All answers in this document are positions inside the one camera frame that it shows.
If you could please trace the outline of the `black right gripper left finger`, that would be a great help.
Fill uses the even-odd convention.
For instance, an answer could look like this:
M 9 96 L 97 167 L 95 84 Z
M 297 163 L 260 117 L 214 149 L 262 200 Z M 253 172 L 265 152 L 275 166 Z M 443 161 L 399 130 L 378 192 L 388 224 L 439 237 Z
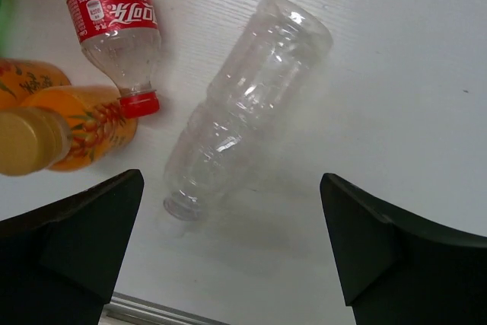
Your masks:
M 110 303 L 142 201 L 127 170 L 1 222 L 1 322 L 96 324 Z

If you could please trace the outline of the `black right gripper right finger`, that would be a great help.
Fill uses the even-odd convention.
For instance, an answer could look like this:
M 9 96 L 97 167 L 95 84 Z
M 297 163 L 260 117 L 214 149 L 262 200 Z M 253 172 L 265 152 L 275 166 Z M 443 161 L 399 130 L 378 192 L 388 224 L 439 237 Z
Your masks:
M 484 324 L 486 239 L 324 174 L 320 196 L 357 324 Z

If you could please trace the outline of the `clear plastic bottle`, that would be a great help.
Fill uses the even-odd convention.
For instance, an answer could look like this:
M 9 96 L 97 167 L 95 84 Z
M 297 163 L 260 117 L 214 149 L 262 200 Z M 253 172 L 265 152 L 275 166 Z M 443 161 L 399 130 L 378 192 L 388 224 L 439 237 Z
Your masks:
M 185 234 L 241 185 L 332 44 L 328 29 L 295 3 L 260 0 L 167 160 L 158 215 L 165 234 Z

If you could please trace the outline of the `red label cola bottle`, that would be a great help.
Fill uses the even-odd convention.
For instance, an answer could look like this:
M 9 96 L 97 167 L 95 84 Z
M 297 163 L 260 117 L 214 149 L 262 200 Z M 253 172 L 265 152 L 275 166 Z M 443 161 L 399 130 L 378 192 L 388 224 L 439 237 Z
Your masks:
M 151 76 L 161 51 L 153 0 L 65 0 L 81 50 L 119 90 L 126 118 L 160 109 Z

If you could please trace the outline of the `green plastic bottle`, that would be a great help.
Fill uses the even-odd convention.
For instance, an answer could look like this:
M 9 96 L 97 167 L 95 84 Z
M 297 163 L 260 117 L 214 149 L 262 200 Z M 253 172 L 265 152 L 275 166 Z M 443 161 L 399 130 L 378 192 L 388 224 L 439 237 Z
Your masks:
M 14 18 L 15 0 L 1 0 L 1 56 L 8 48 L 12 20 Z

